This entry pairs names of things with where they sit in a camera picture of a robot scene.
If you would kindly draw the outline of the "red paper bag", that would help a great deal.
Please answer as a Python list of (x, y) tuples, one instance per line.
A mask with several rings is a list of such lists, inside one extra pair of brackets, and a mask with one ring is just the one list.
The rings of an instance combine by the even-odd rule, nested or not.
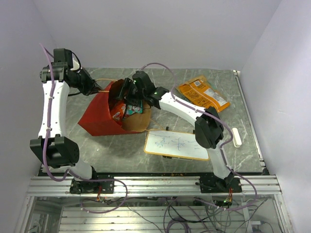
[(117, 100), (117, 92), (124, 80), (113, 80), (95, 95), (78, 125), (91, 136), (135, 134), (148, 131), (151, 123), (151, 107), (142, 102), (142, 112), (129, 109), (124, 100)]

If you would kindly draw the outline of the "orange Fox's candy packet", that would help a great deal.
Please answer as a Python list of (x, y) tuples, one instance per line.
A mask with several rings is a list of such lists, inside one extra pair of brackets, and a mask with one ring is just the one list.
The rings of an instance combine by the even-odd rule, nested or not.
[(123, 100), (118, 101), (110, 111), (111, 117), (115, 122), (121, 122), (125, 112), (126, 104)]

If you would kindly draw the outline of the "aluminium rail frame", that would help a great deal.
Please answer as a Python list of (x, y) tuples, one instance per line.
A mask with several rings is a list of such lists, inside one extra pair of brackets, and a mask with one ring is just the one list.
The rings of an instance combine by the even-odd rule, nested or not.
[[(276, 176), (246, 176), (253, 184), (241, 180), (240, 193), (235, 196), (278, 195), (281, 188)], [(117, 177), (121, 182), (110, 184), (101, 191), (102, 197), (168, 197), (168, 196), (205, 196), (201, 188), (196, 185), (199, 177)], [(55, 182), (48, 177), (34, 177), (31, 179), (27, 196), (32, 197), (73, 197), (69, 192), (71, 178), (62, 182)]]

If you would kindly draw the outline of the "white whiteboard eraser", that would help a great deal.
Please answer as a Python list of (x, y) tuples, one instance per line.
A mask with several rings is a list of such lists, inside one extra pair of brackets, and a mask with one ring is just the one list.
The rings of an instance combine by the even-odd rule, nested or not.
[(242, 145), (242, 140), (241, 140), (238, 129), (232, 128), (232, 134), (233, 134), (234, 147), (239, 148)]

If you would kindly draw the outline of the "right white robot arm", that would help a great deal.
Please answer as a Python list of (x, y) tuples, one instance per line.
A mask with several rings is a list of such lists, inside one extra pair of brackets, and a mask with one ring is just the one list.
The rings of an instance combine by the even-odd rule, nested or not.
[(225, 192), (231, 187), (234, 173), (223, 150), (227, 143), (224, 141), (224, 128), (227, 126), (215, 108), (199, 107), (176, 97), (164, 87), (156, 87), (144, 71), (136, 71), (131, 79), (125, 78), (116, 99), (131, 105), (145, 101), (149, 106), (173, 113), (194, 126), (195, 140), (207, 150), (211, 160), (216, 176), (215, 188)]

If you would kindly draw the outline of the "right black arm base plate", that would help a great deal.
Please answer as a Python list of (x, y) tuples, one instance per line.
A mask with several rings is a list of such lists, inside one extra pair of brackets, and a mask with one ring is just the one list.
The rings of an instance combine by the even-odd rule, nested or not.
[(242, 185), (238, 178), (226, 183), (214, 176), (201, 176), (195, 184), (200, 187), (201, 193), (229, 193), (230, 190), (233, 193), (242, 192)]

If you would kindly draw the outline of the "small whiteboard orange frame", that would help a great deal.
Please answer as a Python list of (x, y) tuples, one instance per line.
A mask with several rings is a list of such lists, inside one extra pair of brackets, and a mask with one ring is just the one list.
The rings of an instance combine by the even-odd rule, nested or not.
[(209, 160), (207, 150), (197, 143), (193, 133), (166, 130), (149, 131), (144, 152), (181, 159)]

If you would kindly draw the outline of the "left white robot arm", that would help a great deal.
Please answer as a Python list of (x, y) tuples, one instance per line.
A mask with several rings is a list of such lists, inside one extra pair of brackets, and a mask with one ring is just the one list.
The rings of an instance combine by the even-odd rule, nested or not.
[(30, 149), (52, 180), (61, 182), (70, 174), (82, 181), (85, 191), (93, 193), (99, 188), (99, 180), (95, 169), (80, 158), (77, 143), (67, 136), (66, 108), (71, 88), (84, 96), (97, 94), (102, 88), (71, 50), (54, 49), (52, 57), (40, 72), (43, 117), (37, 138), (30, 141)]

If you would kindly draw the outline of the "orange striped snack packet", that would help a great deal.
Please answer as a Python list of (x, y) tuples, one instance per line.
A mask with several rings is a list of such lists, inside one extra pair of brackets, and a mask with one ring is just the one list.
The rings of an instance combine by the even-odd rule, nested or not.
[(230, 106), (230, 102), (211, 86), (204, 75), (179, 85), (177, 90), (192, 104), (204, 108), (214, 107), (218, 113)]

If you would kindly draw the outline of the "teal Fox's candy packet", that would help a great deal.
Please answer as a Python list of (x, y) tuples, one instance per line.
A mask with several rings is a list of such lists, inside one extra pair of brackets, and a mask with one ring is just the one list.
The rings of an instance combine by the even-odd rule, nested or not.
[(131, 116), (133, 114), (142, 114), (142, 113), (143, 113), (142, 103), (139, 103), (138, 105), (127, 104), (123, 118), (128, 118), (129, 116)]

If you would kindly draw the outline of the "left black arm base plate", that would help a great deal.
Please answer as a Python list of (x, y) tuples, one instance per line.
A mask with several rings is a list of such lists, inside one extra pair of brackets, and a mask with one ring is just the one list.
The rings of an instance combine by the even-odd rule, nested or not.
[(86, 182), (72, 179), (69, 193), (70, 194), (112, 194), (114, 191), (114, 182)]

